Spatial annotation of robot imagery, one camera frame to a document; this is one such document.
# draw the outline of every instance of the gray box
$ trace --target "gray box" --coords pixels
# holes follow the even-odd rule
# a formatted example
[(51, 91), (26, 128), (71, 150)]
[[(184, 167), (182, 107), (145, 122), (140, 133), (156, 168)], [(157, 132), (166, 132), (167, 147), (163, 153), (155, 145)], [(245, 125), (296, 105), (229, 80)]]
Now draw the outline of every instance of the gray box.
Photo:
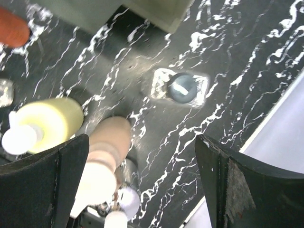
[(124, 5), (162, 30), (174, 33), (194, 0), (124, 0)]
[(32, 0), (59, 18), (95, 34), (122, 5), (123, 0)]

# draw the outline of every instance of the white plastic cap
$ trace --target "white plastic cap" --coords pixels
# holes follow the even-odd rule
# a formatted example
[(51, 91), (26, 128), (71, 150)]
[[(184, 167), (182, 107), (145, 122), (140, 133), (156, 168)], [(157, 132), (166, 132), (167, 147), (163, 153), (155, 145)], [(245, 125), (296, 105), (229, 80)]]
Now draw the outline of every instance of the white plastic cap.
[(104, 228), (127, 228), (128, 218), (122, 211), (112, 211), (105, 217)]
[(70, 216), (77, 218), (86, 206), (112, 200), (116, 185), (116, 177), (107, 166), (94, 161), (87, 162)]
[(2, 138), (3, 149), (12, 155), (21, 155), (32, 149), (43, 137), (36, 125), (17, 125), (8, 129)]

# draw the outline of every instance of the countertop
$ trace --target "countertop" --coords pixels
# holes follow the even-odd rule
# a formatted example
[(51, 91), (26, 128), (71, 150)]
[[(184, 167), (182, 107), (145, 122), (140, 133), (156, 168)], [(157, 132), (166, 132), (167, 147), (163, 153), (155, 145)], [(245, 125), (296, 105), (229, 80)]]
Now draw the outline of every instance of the countertop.
[[(1, 109), (1, 133), (9, 111), (49, 97), (83, 105), (78, 133), (90, 134), (106, 117), (127, 116), (130, 157), (142, 176), (133, 222), (143, 228), (178, 228), (204, 196), (195, 136), (205, 133), (239, 150), (304, 66), (301, 0), (196, 0), (175, 34), (124, 7), (90, 35), (28, 1), (0, 4), (33, 32), (22, 48), (0, 46), (0, 77), (15, 83), (13, 105)], [(157, 65), (210, 75), (205, 106), (164, 106), (143, 97), (141, 78)]]

